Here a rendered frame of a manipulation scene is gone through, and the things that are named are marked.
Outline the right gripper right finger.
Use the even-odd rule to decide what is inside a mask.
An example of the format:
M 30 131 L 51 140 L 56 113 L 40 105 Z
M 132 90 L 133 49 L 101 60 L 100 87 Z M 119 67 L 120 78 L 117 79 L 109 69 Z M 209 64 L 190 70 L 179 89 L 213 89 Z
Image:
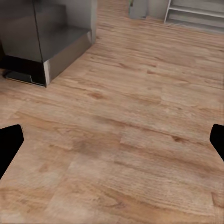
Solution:
M 224 126 L 213 125 L 210 133 L 210 142 L 224 161 Z

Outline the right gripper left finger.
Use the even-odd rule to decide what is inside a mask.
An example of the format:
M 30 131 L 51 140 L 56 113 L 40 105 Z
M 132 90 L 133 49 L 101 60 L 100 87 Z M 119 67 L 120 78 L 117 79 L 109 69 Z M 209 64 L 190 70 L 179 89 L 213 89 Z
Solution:
M 0 129 L 0 179 L 23 142 L 24 137 L 20 124 Z

